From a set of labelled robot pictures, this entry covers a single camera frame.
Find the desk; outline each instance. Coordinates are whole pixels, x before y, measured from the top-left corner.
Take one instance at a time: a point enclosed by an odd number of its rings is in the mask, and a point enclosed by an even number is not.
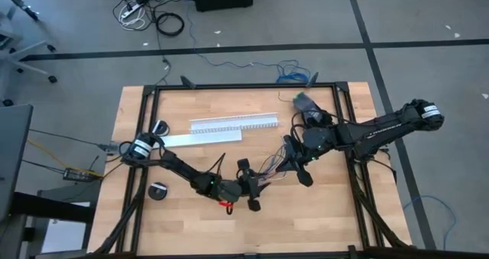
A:
[[[357,121],[375,117],[368,84],[349,83],[348,86]],[[224,178],[234,178],[237,160],[247,157],[251,167],[257,170],[268,156],[275,153],[281,145],[280,137],[289,134],[290,118],[295,112],[292,102],[281,100],[290,101],[301,91],[321,108],[335,114],[332,89],[320,87],[164,90],[160,92],[157,113],[154,114],[168,123],[171,134],[189,134],[189,120],[194,118],[278,112],[278,128],[243,131],[242,141],[172,149],[179,158],[198,170],[207,170],[221,153],[226,152],[222,175]],[[134,138],[142,92],[143,86],[123,88],[112,140],[130,141]],[[146,117],[151,114],[151,101],[145,109]],[[146,118],[144,121],[144,130],[149,128],[148,120]],[[376,158],[388,163],[383,153],[377,154]],[[107,164],[105,172],[117,164]],[[176,174],[152,167],[147,184],[157,181],[165,183],[169,193],[163,201],[145,197],[138,254],[345,251],[350,244],[361,249],[345,165],[345,155],[331,151],[307,167],[314,179],[311,187],[300,185],[296,175],[290,174],[283,180],[273,182],[262,192],[261,211],[249,211],[246,199],[240,199],[232,215],[226,215],[217,202],[195,194],[188,182]],[[410,243],[392,173],[377,163],[369,163],[368,170],[378,212],[401,240]],[[118,221],[127,178],[128,168],[119,167],[103,181],[89,251],[94,251],[103,242]],[[365,215],[373,244],[371,222],[368,214]],[[132,235],[129,232],[131,229],[128,229],[125,238],[125,250],[128,250]]]

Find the blue cable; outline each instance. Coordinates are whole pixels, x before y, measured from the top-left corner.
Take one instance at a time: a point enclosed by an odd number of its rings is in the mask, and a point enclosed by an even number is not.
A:
[[[311,77],[311,71],[309,71],[307,68],[301,67],[298,60],[282,60],[277,64],[274,64],[274,63],[268,64],[268,63],[261,63],[261,62],[254,61],[254,62],[250,62],[250,63],[245,64],[245,65],[239,65],[239,64],[236,64],[236,63],[233,63],[230,61],[225,61],[223,63],[211,62],[206,56],[204,56],[200,53],[197,53],[197,50],[196,50],[197,39],[192,33],[193,22],[190,19],[189,10],[190,10],[190,6],[186,10],[186,19],[190,23],[189,34],[190,34],[190,37],[192,38],[192,41],[193,41],[193,52],[197,56],[203,58],[208,64],[210,64],[212,66],[231,65],[231,66],[234,66],[234,67],[240,68],[240,69],[241,68],[253,67],[255,65],[265,66],[265,67],[276,67],[277,72],[278,72],[278,78],[275,81],[275,83],[280,83],[283,80],[295,80],[295,81],[298,81],[301,83],[309,82],[309,78]]]
[[[446,239],[447,237],[449,236],[449,233],[450,231],[455,227],[455,225],[457,224],[457,216],[455,216],[455,213],[453,212],[453,210],[445,203],[443,202],[441,199],[438,199],[434,196],[431,196],[431,195],[421,195],[419,197],[416,197],[415,199],[413,199],[411,202],[408,202],[404,207],[403,207],[403,210],[405,210],[408,206],[410,206],[411,204],[421,200],[421,198],[430,198],[430,199],[434,199],[435,201],[438,201],[440,202],[442,205],[444,205],[444,207],[446,207],[450,213],[452,214],[453,216],[453,224],[450,226],[450,228],[448,229],[447,232],[445,232],[445,234],[443,235],[443,250],[445,251],[446,250]]]

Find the yellow cable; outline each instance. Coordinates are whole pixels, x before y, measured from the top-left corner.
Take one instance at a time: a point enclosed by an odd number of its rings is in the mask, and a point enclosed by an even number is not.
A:
[[[64,162],[62,162],[58,157],[56,157],[56,155],[54,155],[51,151],[49,151],[48,149],[46,149],[45,147],[43,147],[42,145],[40,144],[36,144],[34,143],[33,141],[31,140],[28,140],[28,143],[32,146],[34,146],[35,148],[38,148],[38,149],[41,149],[44,153],[50,155],[53,160],[55,160],[57,163],[59,163],[62,167],[64,168],[70,168],[72,170],[78,170],[79,172],[84,172],[84,173],[88,173],[88,174],[91,174],[93,176],[97,176],[97,177],[104,177],[102,174],[100,173],[97,173],[97,172],[93,172],[93,171],[90,171],[90,170],[86,170],[86,169],[83,169],[83,168],[78,168],[78,167],[72,167]]]

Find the wooden tabletop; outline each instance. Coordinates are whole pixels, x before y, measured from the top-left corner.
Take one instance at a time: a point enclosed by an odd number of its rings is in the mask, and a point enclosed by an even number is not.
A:
[[[375,117],[368,84],[349,83],[349,88],[357,120]],[[134,138],[142,90],[142,86],[123,89],[112,140]],[[246,157],[251,167],[258,170],[281,146],[281,136],[289,134],[290,119],[295,112],[291,100],[301,91],[321,108],[335,113],[329,88],[165,90],[160,93],[157,117],[168,123],[171,134],[189,134],[190,119],[278,112],[278,128],[243,131],[242,141],[172,149],[179,158],[202,171],[208,170],[226,152],[222,175],[231,179],[238,169],[237,160]],[[151,104],[147,107],[146,121],[150,109]],[[377,154],[376,159],[390,165],[384,153]],[[116,165],[116,162],[107,164],[105,172]],[[369,163],[368,169],[378,212],[401,240],[410,243],[392,173],[375,162]],[[246,199],[240,199],[233,214],[227,215],[225,208],[197,195],[189,183],[176,174],[152,167],[148,184],[162,182],[169,192],[162,201],[154,201],[146,195],[138,254],[345,251],[350,244],[361,249],[344,153],[331,151],[308,165],[307,170],[314,179],[311,187],[300,185],[296,174],[291,173],[273,181],[262,192],[261,211],[249,211]],[[118,221],[127,178],[128,168],[122,166],[103,181],[89,251],[103,242]],[[372,243],[374,236],[367,213],[366,222]],[[131,222],[128,227],[125,250],[131,238]]]

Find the gray floor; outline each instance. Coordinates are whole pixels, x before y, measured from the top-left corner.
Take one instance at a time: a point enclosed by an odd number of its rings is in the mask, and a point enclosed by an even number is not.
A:
[[[129,32],[120,28],[111,11],[120,0],[25,0],[40,12],[34,23],[17,10],[12,22],[24,35],[23,45],[48,39],[59,53],[154,50],[154,28]],[[358,0],[373,42],[412,40],[457,40],[489,37],[489,0]],[[164,10],[192,18],[197,47],[358,43],[361,36],[349,0],[254,0],[243,9],[198,13],[190,2],[165,5]],[[2,10],[9,4],[0,1]],[[163,49],[191,48],[189,24],[175,38],[160,36]],[[486,125],[489,118],[489,46],[376,49],[387,91],[394,108],[413,98],[439,105],[446,122],[433,133],[415,133],[404,138],[421,194],[434,195],[449,204],[458,224],[447,239],[447,249],[489,252],[489,212],[485,193]],[[215,62],[276,63],[297,59],[321,81],[367,81],[377,112],[384,113],[377,85],[365,50],[281,50],[249,53],[214,53]],[[169,83],[186,75],[195,83],[272,83],[274,68],[235,69],[213,67],[195,55],[168,56],[173,64]],[[68,134],[95,142],[108,142],[112,135],[120,91],[123,86],[156,82],[164,74],[161,57],[119,57],[78,60],[32,61],[49,70],[59,82],[31,74],[10,73],[5,97],[34,105],[32,128]],[[87,167],[99,152],[93,147],[31,133],[30,138],[56,151],[72,165]],[[25,158],[51,164],[48,157],[28,147]],[[410,196],[399,170],[399,193],[403,204]],[[96,170],[102,170],[102,162]],[[23,164],[18,190],[35,193],[70,185],[56,174]],[[437,202],[426,200],[429,224],[437,248],[452,223]],[[413,209],[406,218],[415,245],[423,247]]]

